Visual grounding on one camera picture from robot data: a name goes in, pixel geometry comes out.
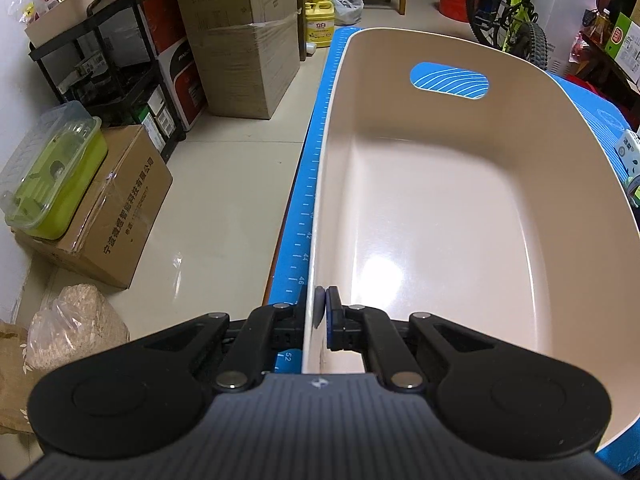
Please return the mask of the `green clear-lid plastic container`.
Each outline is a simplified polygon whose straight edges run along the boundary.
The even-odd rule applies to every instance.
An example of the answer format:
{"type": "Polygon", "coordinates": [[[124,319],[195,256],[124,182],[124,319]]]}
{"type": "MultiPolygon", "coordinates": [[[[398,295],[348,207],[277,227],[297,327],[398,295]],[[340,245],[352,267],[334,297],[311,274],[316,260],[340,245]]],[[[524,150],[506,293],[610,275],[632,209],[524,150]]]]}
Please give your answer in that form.
{"type": "Polygon", "coordinates": [[[7,226],[43,240],[64,235],[107,155],[101,127],[78,101],[40,116],[1,171],[7,226]]]}

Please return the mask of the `large stacked cardboard boxes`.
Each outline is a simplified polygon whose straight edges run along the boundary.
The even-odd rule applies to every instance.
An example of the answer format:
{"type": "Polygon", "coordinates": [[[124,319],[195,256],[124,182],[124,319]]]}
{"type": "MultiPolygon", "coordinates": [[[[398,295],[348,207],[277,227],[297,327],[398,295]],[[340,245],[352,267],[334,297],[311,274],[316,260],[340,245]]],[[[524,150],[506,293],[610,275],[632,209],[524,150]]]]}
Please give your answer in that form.
{"type": "Polygon", "coordinates": [[[297,0],[177,0],[208,110],[269,119],[299,69],[297,0]]]}

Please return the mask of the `blue silicone table mat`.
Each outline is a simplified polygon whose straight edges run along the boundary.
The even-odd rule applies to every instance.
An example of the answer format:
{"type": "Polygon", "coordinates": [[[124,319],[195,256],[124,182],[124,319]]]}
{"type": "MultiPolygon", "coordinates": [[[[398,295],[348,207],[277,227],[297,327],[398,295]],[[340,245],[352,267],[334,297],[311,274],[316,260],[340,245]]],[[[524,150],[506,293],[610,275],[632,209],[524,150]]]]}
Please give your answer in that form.
{"type": "MultiPolygon", "coordinates": [[[[307,291],[314,196],[318,176],[324,124],[328,116],[333,81],[349,37],[358,32],[355,26],[340,28],[334,35],[326,55],[326,64],[317,91],[316,102],[300,153],[294,183],[281,229],[279,247],[274,256],[267,301],[294,304],[307,291]]],[[[555,81],[565,90],[588,122],[605,154],[620,178],[626,171],[615,156],[614,146],[629,127],[620,110],[584,87],[561,77],[555,81]]]]}

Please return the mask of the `red white appliance box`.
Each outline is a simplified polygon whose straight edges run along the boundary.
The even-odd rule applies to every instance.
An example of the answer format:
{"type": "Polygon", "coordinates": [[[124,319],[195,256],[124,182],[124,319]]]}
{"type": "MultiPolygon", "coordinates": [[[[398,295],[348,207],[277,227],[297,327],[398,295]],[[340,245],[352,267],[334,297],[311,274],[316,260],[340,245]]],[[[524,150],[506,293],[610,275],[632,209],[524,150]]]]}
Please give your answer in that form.
{"type": "Polygon", "coordinates": [[[178,2],[144,0],[142,11],[171,101],[183,130],[190,131],[207,101],[178,2]]]}

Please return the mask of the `green black bicycle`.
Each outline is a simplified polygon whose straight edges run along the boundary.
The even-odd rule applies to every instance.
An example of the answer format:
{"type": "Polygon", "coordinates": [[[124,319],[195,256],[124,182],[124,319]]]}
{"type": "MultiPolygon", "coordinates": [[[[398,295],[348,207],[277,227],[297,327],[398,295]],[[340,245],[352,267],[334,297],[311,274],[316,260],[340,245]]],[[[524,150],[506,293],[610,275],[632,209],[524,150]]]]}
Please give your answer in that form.
{"type": "Polygon", "coordinates": [[[465,0],[466,17],[477,41],[548,67],[548,41],[533,0],[465,0]]]}

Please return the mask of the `beige plastic storage bin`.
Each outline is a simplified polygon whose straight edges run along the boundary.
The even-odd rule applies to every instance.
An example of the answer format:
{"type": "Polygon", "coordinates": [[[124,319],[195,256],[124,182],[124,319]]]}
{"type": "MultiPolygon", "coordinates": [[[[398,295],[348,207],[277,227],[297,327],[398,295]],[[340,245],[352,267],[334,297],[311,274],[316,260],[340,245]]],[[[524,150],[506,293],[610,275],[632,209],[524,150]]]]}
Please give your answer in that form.
{"type": "Polygon", "coordinates": [[[404,320],[427,311],[596,376],[639,422],[639,230],[617,108],[520,58],[398,28],[338,58],[311,287],[404,320]]]}

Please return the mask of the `tissue box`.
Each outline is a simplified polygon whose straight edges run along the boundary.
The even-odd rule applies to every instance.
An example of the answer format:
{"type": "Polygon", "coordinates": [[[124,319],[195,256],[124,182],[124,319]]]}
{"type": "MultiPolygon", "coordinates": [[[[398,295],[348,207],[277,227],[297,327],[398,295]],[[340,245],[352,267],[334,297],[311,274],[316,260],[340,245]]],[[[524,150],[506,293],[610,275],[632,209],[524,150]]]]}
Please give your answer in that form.
{"type": "Polygon", "coordinates": [[[626,186],[630,185],[632,180],[639,177],[639,150],[640,143],[638,133],[626,129],[615,144],[616,155],[625,170],[626,177],[624,183],[626,186]]]}

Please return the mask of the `brown cardboard box on floor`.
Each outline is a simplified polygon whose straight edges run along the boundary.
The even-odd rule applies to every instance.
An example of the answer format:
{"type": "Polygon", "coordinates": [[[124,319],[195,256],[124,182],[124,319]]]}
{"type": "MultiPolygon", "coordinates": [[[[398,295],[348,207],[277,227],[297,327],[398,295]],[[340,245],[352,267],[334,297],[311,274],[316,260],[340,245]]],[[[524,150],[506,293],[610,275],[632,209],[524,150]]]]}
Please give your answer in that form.
{"type": "Polygon", "coordinates": [[[61,268],[126,289],[172,177],[142,125],[104,131],[108,152],[59,240],[20,231],[18,244],[61,268]]]}

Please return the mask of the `white plastic bag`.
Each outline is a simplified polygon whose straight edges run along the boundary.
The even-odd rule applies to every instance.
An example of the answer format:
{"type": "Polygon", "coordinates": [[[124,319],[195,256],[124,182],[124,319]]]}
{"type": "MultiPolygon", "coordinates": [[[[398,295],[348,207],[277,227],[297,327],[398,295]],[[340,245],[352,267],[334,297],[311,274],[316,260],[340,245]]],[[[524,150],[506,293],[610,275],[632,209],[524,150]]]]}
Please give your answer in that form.
{"type": "Polygon", "coordinates": [[[363,0],[332,0],[335,23],[341,26],[356,24],[362,17],[363,0]]]}

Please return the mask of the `bag of wood shavings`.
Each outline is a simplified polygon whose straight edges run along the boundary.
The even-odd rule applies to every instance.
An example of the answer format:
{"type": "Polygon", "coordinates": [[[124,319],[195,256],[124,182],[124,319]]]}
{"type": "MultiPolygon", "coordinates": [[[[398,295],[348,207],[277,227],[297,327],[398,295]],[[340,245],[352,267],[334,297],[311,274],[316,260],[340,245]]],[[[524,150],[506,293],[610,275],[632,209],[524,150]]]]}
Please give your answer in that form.
{"type": "Polygon", "coordinates": [[[127,325],[96,286],[66,286],[32,317],[25,363],[50,372],[128,341],[127,325]]]}

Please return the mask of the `black metal shelf rack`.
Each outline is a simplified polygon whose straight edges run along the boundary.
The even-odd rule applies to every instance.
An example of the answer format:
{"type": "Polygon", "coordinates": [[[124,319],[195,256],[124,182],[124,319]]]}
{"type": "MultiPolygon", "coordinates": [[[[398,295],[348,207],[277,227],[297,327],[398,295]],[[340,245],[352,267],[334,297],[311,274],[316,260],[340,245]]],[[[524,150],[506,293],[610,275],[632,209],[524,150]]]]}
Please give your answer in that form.
{"type": "Polygon", "coordinates": [[[162,159],[186,138],[138,0],[93,0],[29,57],[59,103],[79,102],[105,127],[145,126],[162,159]]]}

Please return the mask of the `brown paper bag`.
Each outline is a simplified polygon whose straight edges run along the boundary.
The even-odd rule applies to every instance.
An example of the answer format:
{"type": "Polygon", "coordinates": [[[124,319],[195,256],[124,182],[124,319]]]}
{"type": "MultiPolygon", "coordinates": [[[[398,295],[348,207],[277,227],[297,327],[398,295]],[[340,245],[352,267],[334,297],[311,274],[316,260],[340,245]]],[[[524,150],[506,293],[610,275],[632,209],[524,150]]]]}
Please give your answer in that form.
{"type": "Polygon", "coordinates": [[[27,333],[1,322],[0,425],[2,434],[31,434],[27,401],[38,378],[25,363],[27,333]]]}

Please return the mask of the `yellow detergent jug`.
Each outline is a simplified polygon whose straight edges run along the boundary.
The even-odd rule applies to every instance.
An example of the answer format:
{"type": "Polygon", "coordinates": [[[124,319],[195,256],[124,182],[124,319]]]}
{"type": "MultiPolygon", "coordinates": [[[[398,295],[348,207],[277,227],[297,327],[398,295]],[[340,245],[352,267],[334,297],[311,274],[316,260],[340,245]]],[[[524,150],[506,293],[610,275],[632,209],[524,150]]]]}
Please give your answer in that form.
{"type": "Polygon", "coordinates": [[[310,0],[305,3],[306,40],[317,48],[331,45],[335,28],[332,0],[310,0]]]}

